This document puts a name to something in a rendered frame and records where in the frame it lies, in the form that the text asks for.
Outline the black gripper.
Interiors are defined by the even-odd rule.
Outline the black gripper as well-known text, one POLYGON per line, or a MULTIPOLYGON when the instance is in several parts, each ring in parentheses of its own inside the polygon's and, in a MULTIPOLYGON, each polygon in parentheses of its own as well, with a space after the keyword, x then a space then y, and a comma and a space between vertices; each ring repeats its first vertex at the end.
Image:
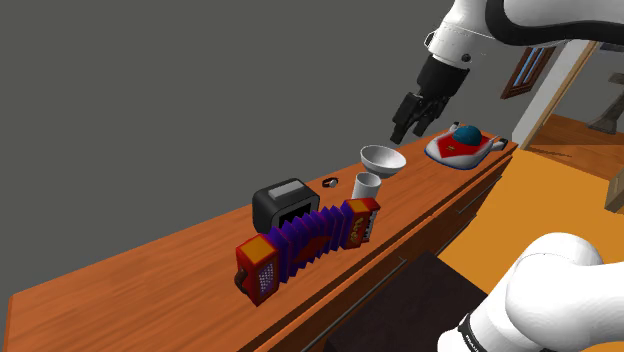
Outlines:
POLYGON ((394 129, 390 140, 400 145, 407 130, 415 122, 416 114, 413 134, 422 137, 429 125, 440 117, 469 72, 469 69, 454 67, 430 54, 417 78, 419 92, 408 92, 392 118, 394 129))

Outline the red white toy hovercraft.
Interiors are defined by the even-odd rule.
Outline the red white toy hovercraft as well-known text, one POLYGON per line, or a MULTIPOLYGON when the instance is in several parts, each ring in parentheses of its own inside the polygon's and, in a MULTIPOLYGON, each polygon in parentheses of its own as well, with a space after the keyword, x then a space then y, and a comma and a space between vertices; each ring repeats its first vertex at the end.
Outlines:
POLYGON ((454 122, 447 132, 434 137, 427 144, 424 153, 441 165, 457 170, 471 170, 492 151, 502 151, 507 144, 505 138, 490 138, 475 126, 454 122))

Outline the white bowl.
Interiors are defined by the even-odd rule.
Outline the white bowl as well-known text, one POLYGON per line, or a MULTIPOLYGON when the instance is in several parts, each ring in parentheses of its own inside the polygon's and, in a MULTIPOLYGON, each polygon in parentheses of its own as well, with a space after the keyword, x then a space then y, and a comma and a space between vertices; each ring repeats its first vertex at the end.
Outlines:
POLYGON ((360 150, 360 159, 364 168, 381 179, 387 179, 407 164, 406 158, 398 151, 381 145, 368 145, 360 150))

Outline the white cup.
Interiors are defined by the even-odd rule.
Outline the white cup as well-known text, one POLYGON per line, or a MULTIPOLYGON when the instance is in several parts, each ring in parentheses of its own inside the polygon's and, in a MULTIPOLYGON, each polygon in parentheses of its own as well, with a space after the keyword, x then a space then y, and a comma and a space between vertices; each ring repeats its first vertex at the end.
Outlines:
POLYGON ((356 175, 351 198, 375 198, 381 184, 379 176, 370 172, 360 172, 356 175))

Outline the brown framed window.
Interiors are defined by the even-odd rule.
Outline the brown framed window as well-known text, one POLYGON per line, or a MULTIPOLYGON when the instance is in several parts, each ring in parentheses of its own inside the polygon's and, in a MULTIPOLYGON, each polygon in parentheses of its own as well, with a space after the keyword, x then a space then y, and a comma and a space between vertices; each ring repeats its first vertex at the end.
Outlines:
POLYGON ((519 60, 500 98, 505 100, 532 90, 555 47, 529 47, 519 60))

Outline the black toaster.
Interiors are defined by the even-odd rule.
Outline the black toaster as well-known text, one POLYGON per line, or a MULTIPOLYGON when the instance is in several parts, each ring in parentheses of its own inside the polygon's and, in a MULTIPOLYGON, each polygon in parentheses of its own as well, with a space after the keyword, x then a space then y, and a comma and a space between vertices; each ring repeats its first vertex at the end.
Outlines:
POLYGON ((290 178, 256 191, 252 197, 252 220, 258 233, 281 228, 295 217, 319 209, 320 196, 298 178, 290 178))

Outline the dark robot stand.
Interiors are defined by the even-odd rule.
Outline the dark robot stand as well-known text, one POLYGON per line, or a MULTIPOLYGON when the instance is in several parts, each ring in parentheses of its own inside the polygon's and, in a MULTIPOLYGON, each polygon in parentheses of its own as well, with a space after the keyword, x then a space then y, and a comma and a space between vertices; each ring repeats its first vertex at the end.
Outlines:
POLYGON ((437 352, 440 335, 487 294, 425 252, 356 310, 323 352, 437 352))

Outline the grey furniture piece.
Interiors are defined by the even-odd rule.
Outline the grey furniture piece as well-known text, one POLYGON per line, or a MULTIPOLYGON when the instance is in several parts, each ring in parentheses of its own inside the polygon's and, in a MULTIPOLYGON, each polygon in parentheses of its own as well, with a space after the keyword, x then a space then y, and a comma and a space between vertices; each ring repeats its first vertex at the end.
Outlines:
POLYGON ((624 73, 613 73, 608 81, 622 85, 623 90, 609 107, 597 118, 588 122, 586 127, 602 133, 615 135, 617 133, 618 119, 624 113, 624 73))

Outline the light wooden furniture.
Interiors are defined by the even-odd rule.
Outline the light wooden furniture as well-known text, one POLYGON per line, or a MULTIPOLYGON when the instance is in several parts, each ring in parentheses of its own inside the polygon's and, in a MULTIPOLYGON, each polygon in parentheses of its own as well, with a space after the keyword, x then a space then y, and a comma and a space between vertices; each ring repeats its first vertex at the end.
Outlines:
POLYGON ((624 214, 624 168, 609 181, 604 209, 624 214))

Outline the wooden chest of drawers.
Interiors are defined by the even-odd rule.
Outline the wooden chest of drawers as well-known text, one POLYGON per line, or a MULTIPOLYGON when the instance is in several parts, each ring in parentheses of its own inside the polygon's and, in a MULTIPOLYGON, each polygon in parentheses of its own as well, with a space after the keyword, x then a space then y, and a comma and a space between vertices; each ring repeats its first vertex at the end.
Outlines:
POLYGON ((254 235, 244 206, 14 294, 3 352, 265 352, 287 336, 307 344, 315 333, 305 323, 337 315, 340 294, 400 245, 442 245, 424 227, 443 212, 471 216, 512 157, 493 152, 458 171, 424 148, 402 147, 406 166, 381 186, 368 243, 309 264, 260 306, 233 281, 235 249, 254 235))

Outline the white wooden door frame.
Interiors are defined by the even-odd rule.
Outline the white wooden door frame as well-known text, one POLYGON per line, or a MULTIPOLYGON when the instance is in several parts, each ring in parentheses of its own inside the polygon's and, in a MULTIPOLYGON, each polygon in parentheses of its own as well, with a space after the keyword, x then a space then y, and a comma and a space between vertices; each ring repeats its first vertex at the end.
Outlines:
POLYGON ((597 41, 573 40, 563 47, 512 131, 519 149, 531 144, 598 46, 597 41))

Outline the red purple toy accordion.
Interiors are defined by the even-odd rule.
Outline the red purple toy accordion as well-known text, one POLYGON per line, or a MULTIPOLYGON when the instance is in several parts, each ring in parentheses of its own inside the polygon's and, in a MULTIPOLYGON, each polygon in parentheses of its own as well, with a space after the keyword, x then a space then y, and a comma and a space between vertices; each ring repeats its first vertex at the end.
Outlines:
POLYGON ((323 255, 368 242, 380 209, 373 198, 347 199, 257 234, 235 249, 235 286, 254 305, 262 304, 323 255))

